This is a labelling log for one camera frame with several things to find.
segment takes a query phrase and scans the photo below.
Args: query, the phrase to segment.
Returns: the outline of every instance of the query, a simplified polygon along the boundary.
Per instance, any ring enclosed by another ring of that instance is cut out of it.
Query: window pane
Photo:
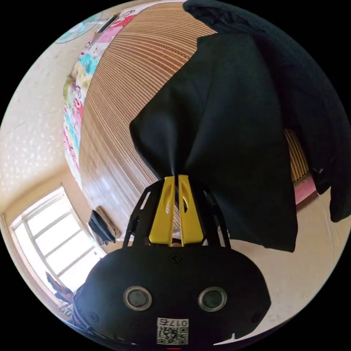
[[[95,255],[93,250],[63,273],[60,280],[72,291],[76,291],[85,282],[89,272],[98,261],[99,255],[98,253]]]
[[[34,249],[34,246],[30,241],[28,233],[23,224],[21,224],[15,230],[15,234],[29,264],[32,266],[32,268],[39,276],[39,278],[43,281],[43,283],[49,288],[49,290],[55,293],[56,291],[54,291],[54,289],[46,279],[45,271],[47,271],[48,269],[46,268],[43,261],[40,259],[36,250]]]
[[[53,271],[58,274],[92,247],[93,245],[87,235],[81,231],[57,251],[52,253],[46,261]]]
[[[38,234],[47,225],[71,209],[72,206],[66,197],[56,201],[28,221],[32,234]]]
[[[79,230],[79,224],[73,215],[70,214],[48,229],[45,233],[41,234],[35,242],[38,244],[43,255],[46,255]]]

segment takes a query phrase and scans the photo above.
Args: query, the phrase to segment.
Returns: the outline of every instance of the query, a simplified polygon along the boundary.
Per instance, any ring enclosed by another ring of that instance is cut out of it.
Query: person
[[[50,273],[45,272],[45,274],[50,285],[54,288],[54,290],[57,291],[55,293],[55,296],[59,300],[64,301],[69,305],[73,304],[73,296],[74,296],[73,291],[67,288],[66,286],[62,286],[61,284],[59,284],[56,280],[54,280],[54,278]]]

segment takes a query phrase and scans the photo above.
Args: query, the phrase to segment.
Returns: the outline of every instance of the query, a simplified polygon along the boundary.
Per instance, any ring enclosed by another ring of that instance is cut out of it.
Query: black border
[[[333,2],[327,6],[307,2],[234,5],[272,22],[301,44],[325,71],[350,118],[350,57],[348,8]],[[1,83],[3,111],[21,79],[39,55],[62,33],[87,17],[118,2],[95,3],[6,3],[2,15]],[[37,300],[16,270],[3,240],[1,248],[2,343],[10,347],[52,349],[105,349],[79,335]],[[334,272],[317,296],[296,317],[249,349],[339,348],[348,340],[350,241]]]

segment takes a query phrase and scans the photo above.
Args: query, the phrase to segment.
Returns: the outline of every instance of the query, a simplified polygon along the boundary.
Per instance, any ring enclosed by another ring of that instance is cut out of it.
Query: window frame
[[[47,258],[53,254],[56,250],[58,250],[59,248],[61,248],[65,243],[67,243],[69,240],[71,240],[72,238],[74,238],[76,235],[78,235],[79,233],[83,232],[88,238],[89,235],[87,234],[87,230],[84,227],[84,225],[82,224],[81,220],[79,219],[79,217],[77,216],[76,212],[74,211],[74,208],[71,204],[71,202],[69,201],[69,198],[65,192],[64,187],[61,185],[56,191],[53,191],[52,193],[55,193],[52,197],[49,197],[47,200],[43,201],[42,203],[40,203],[37,207],[33,208],[30,211],[24,211],[19,217],[17,217],[17,219],[11,224],[10,226],[10,230],[12,231],[13,235],[16,237],[16,233],[15,230],[20,226],[20,225],[24,225],[24,228],[28,234],[28,237],[36,251],[36,253],[38,254],[39,258],[41,259],[41,261],[43,262],[44,266],[46,267],[46,269],[48,270],[48,273],[51,274],[51,276],[62,286],[66,287],[66,285],[61,281],[60,277],[67,272],[70,268],[72,268],[77,262],[79,262],[82,258],[84,258],[87,254],[89,254],[91,251],[93,250],[97,250],[97,251],[101,251],[101,253],[103,255],[106,255],[106,253],[97,245],[94,245],[93,243],[91,243],[91,247],[86,250],[83,254],[81,254],[79,257],[77,257],[75,260],[73,260],[68,266],[66,266],[64,269],[62,269],[59,273],[55,273],[54,270],[51,268],[51,266],[49,265],[49,263],[47,262]],[[57,219],[55,219],[52,223],[50,223],[49,225],[47,225],[46,227],[44,227],[43,229],[41,229],[36,235],[32,234],[32,231],[30,230],[28,221],[32,218],[34,218],[37,214],[41,213],[43,210],[45,210],[46,208],[48,208],[49,206],[51,206],[52,204],[54,204],[55,202],[66,198],[70,205],[71,208],[69,211],[65,212],[64,214],[62,214],[60,217],[58,217]],[[50,228],[52,228],[54,225],[56,225],[59,221],[61,221],[62,219],[66,218],[67,216],[72,215],[74,217],[74,219],[76,220],[77,224],[79,225],[79,230],[76,231],[74,234],[72,234],[69,238],[65,239],[61,244],[57,245],[54,249],[52,249],[49,253],[47,253],[46,255],[44,255],[38,244],[35,242],[35,240],[37,238],[39,238],[42,234],[44,234],[47,230],[49,230]]]

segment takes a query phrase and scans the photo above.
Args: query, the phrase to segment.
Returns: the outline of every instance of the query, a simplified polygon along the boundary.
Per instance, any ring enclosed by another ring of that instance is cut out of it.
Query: black fabric cover
[[[215,0],[188,0],[184,10],[218,33],[249,34],[269,69],[285,127],[295,130],[318,193],[331,187],[331,220],[351,215],[351,127],[332,84],[312,57],[279,28]]]
[[[199,38],[191,59],[130,124],[159,177],[207,185],[230,237],[294,251],[297,218],[281,105],[249,35]]]
[[[96,235],[99,235],[104,243],[116,242],[107,224],[95,210],[91,213],[88,225]]]

